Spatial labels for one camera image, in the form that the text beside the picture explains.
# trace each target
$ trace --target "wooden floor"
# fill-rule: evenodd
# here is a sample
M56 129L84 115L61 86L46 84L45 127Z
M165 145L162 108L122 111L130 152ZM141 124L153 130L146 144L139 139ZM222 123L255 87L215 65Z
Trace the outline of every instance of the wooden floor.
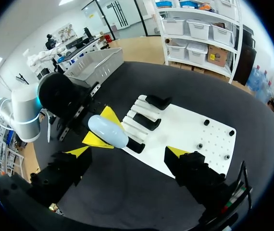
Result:
M161 37L120 39L110 43L110 47L121 47L123 49L125 61L136 61L150 64L164 64L165 62ZM208 70L205 70L204 74L209 75L209 77L219 78L225 82L228 82L229 80L229 78ZM251 93L248 88L237 82L233 82L232 84L248 93ZM23 163L24 178L30 180L30 173L39 171L33 143L29 143L21 152L21 155L25 158Z
M111 48L121 47L125 61L164 64L161 37L119 39L110 43Z

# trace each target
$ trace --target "water bottle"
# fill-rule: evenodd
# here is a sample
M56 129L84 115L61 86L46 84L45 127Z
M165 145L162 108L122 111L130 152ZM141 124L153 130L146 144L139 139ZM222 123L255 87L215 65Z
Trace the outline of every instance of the water bottle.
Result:
M271 91L271 81L267 81L266 78L267 72L264 72L264 79L262 80L262 86L256 93L256 98L260 100L263 103L269 102L269 100L272 97L272 91Z
M253 68L247 80L247 87L251 91L258 91L262 84L264 74L259 69L259 65L257 65L257 68Z

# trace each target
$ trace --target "gray plastic basket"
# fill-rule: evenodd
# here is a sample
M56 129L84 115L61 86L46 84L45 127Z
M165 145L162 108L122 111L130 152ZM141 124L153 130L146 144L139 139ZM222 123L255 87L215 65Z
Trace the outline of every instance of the gray plastic basket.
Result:
M96 82L102 84L123 62L122 48L92 51L80 57L64 74L75 84L92 87Z

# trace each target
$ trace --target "black bolt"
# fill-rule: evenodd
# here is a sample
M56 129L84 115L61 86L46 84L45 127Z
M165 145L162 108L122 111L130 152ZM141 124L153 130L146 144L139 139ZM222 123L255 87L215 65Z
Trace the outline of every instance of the black bolt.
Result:
M10 194L9 190L7 189L2 190L2 192L5 196L8 196Z
M13 190L17 189L17 185L16 184L11 184L11 189L13 189Z
M206 119L203 123L205 126L208 126L210 124L210 121L208 119Z

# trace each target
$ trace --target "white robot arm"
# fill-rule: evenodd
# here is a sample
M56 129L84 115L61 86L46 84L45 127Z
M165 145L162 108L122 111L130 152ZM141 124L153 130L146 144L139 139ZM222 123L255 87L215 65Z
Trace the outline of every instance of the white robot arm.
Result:
M39 112L42 105L37 88L38 83L25 85L14 90L11 99L0 98L0 117L25 142L33 142L40 136Z
M32 67L38 64L39 62L45 62L52 60L56 54L59 54L65 50L65 47L55 47L49 51L41 51L39 54L28 56L29 50L26 50L23 54L24 57L27 57L28 66Z

